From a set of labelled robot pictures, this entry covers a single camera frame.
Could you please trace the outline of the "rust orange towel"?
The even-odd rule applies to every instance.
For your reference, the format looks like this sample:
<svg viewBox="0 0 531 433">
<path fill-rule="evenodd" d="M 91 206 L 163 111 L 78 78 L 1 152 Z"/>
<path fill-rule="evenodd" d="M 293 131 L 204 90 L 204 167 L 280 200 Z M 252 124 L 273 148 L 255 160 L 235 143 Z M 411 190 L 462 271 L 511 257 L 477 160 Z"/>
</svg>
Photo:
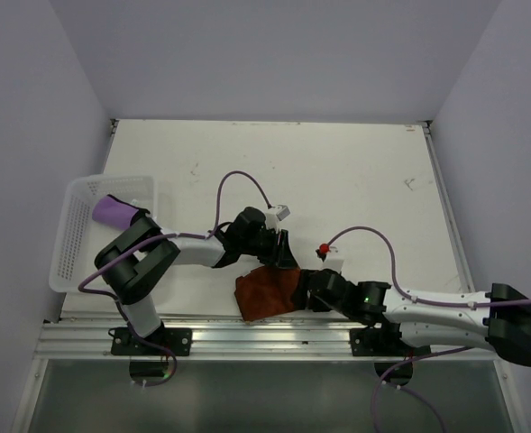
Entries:
<svg viewBox="0 0 531 433">
<path fill-rule="evenodd" d="M 234 296 L 243 320 L 253 322 L 297 311 L 294 293 L 299 278 L 299 268 L 272 266 L 262 266 L 238 277 Z"/>
</svg>

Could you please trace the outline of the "purple grey microfiber towel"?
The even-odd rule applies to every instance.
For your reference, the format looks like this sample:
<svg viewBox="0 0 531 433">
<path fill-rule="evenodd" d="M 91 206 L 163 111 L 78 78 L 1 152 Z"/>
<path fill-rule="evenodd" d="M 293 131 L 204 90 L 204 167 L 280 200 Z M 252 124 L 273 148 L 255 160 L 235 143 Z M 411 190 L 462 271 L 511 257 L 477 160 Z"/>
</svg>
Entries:
<svg viewBox="0 0 531 433">
<path fill-rule="evenodd" d="M 136 207 L 113 195 L 106 195 L 95 204 L 92 219 L 99 224 L 124 231 L 149 214 L 150 211 L 146 208 Z"/>
</svg>

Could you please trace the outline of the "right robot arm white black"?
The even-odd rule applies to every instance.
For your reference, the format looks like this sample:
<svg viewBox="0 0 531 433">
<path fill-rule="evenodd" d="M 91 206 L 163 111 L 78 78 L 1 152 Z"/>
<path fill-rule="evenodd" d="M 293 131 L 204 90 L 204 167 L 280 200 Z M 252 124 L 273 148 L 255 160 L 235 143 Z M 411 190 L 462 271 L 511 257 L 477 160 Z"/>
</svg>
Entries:
<svg viewBox="0 0 531 433">
<path fill-rule="evenodd" d="M 507 284 L 428 300 L 419 290 L 402 296 L 383 281 L 351 282 L 334 270 L 303 270 L 291 299 L 298 309 L 334 311 L 359 323 L 350 332 L 355 356 L 425 355 L 434 345 L 464 346 L 531 367 L 531 302 Z"/>
</svg>

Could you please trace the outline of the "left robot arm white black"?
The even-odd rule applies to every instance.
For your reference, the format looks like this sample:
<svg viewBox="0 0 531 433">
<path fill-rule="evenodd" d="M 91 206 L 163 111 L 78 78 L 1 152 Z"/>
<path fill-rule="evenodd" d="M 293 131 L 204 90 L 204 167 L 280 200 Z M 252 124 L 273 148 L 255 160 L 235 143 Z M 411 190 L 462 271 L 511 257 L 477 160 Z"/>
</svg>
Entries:
<svg viewBox="0 0 531 433">
<path fill-rule="evenodd" d="M 294 298 L 300 268 L 289 247 L 288 231 L 278 223 L 289 214 L 278 205 L 260 211 L 246 207 L 232 222 L 208 234 L 177 233 L 161 228 L 143 209 L 132 209 L 120 221 L 123 232 L 97 254 L 98 276 L 144 354 L 158 352 L 164 326 L 151 292 L 172 265 L 222 269 L 244 256 L 259 266 L 234 282 L 234 295 L 246 321 L 297 310 Z"/>
</svg>

